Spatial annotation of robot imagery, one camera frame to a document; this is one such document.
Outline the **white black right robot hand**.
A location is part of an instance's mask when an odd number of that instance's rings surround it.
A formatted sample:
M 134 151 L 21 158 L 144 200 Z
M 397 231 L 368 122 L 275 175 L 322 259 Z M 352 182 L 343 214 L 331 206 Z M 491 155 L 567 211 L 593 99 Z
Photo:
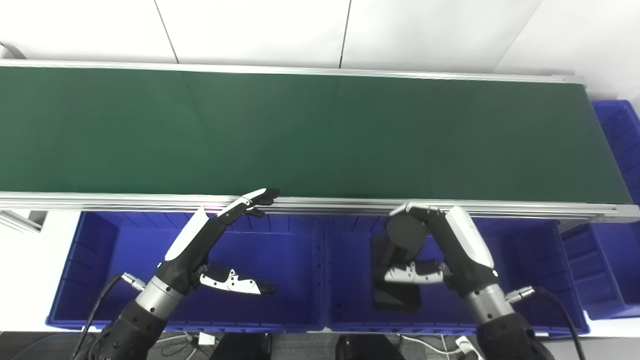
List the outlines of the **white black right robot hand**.
M 462 298 L 498 287 L 493 256 L 470 214 L 407 202 L 385 224 L 390 248 L 377 267 L 386 283 L 444 283 Z

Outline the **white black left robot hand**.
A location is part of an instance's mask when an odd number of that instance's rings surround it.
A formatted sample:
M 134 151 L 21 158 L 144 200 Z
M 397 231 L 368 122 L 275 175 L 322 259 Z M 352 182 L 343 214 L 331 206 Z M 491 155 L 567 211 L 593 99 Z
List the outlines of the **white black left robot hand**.
M 200 207 L 179 232 L 155 276 L 183 295 L 199 285 L 242 294 L 274 294 L 275 284 L 209 262 L 209 255 L 229 226 L 245 215 L 264 217 L 265 212 L 259 207 L 269 207 L 280 193 L 278 189 L 270 187 L 254 190 L 236 198 L 211 217 Z

